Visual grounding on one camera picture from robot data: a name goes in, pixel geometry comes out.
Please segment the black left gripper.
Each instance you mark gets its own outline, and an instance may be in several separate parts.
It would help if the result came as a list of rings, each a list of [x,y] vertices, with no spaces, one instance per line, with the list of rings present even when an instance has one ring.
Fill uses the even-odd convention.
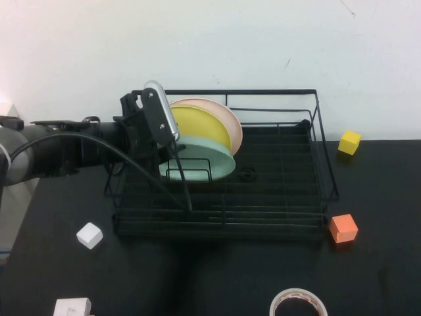
[[[122,114],[113,120],[126,133],[128,155],[151,174],[158,174],[158,149],[153,139],[144,110],[137,104],[138,96],[127,93],[120,98]],[[172,155],[178,155],[185,145],[172,142]]]

